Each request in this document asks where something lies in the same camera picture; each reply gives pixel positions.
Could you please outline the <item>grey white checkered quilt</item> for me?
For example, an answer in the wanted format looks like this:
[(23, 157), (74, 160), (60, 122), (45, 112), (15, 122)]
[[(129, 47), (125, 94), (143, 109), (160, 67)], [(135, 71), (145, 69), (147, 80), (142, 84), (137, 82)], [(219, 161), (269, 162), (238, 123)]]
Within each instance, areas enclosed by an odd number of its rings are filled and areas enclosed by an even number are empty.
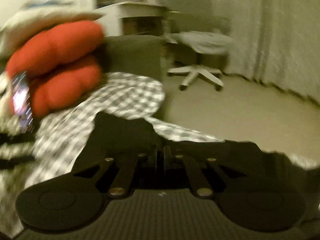
[(319, 239), (319, 166), (152, 117), (127, 73), (1, 136), (1, 239)]

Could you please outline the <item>grey white office chair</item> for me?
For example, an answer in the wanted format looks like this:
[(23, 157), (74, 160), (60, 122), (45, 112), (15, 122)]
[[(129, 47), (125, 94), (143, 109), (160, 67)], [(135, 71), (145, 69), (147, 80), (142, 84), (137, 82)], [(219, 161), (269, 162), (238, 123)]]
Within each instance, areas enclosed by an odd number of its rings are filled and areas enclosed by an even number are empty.
[(227, 55), (233, 42), (229, 28), (221, 20), (214, 20), (212, 0), (159, 0), (165, 7), (164, 37), (171, 44), (181, 44), (196, 53), (192, 65), (170, 68), (168, 76), (186, 75), (180, 90), (186, 90), (198, 77), (210, 81), (217, 91), (223, 89), (221, 70), (206, 67), (202, 63), (204, 55)]

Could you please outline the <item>orange flower cushion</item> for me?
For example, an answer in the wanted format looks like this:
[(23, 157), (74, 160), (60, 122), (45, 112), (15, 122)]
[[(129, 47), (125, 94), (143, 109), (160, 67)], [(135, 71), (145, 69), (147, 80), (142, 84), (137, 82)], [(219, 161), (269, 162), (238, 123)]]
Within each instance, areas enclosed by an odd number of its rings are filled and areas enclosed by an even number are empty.
[(15, 51), (5, 71), (10, 77), (27, 74), (33, 115), (42, 118), (98, 87), (103, 70), (93, 51), (103, 42), (103, 29), (96, 22), (59, 24)]

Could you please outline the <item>grey star curtain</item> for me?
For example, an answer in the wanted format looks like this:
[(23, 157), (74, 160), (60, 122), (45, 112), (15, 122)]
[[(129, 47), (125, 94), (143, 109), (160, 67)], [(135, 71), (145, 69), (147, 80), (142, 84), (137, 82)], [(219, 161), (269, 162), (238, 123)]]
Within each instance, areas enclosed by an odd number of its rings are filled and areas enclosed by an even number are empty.
[(319, 0), (212, 0), (234, 42), (224, 72), (319, 102)]

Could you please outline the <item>black smartphone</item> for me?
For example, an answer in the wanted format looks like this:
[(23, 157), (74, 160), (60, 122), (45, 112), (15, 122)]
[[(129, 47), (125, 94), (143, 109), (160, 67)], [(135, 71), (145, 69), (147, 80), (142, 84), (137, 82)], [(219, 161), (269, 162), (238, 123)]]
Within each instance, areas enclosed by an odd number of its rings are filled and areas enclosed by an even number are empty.
[(26, 72), (17, 74), (12, 80), (14, 114), (18, 117), (21, 133), (33, 130), (33, 113), (30, 104), (30, 89)]

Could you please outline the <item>black garment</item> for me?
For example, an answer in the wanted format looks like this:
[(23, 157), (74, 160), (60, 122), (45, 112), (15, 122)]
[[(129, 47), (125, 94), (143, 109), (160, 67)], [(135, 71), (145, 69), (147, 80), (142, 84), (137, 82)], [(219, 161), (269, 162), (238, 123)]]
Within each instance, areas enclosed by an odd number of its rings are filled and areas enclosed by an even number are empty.
[(126, 120), (104, 112), (95, 116), (93, 124), (94, 128), (76, 160), (81, 154), (88, 158), (130, 150), (161, 150), (170, 146), (196, 158), (216, 158), (231, 168), (273, 177), (306, 191), (319, 190), (319, 168), (305, 170), (293, 164), (286, 155), (267, 153), (250, 141), (172, 141), (158, 135), (145, 119)]

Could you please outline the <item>cream white pillow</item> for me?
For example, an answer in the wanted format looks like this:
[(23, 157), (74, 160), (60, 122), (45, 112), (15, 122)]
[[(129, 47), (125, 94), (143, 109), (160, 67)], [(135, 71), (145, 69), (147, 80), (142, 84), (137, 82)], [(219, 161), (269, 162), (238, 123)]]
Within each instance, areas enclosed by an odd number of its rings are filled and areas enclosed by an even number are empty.
[(95, 21), (102, 16), (97, 11), (57, 5), (20, 10), (1, 27), (1, 58), (11, 57), (20, 46), (44, 29), (68, 22)]

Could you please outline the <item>dark green sofa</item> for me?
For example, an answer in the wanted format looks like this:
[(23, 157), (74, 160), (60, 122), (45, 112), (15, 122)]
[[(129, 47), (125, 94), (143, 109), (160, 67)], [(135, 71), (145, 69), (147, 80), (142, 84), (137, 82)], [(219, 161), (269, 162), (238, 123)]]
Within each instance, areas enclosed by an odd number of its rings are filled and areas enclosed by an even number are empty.
[(156, 36), (107, 37), (95, 55), (109, 82), (98, 90), (102, 110), (125, 117), (165, 116), (163, 42)]

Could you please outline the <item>white desk with shelves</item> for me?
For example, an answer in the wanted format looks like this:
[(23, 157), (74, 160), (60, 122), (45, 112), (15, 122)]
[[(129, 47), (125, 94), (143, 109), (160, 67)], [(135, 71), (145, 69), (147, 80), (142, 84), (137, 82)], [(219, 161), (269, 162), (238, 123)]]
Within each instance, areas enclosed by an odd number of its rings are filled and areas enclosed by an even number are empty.
[(103, 14), (98, 23), (105, 36), (163, 35), (165, 7), (159, 0), (123, 0), (97, 12)]

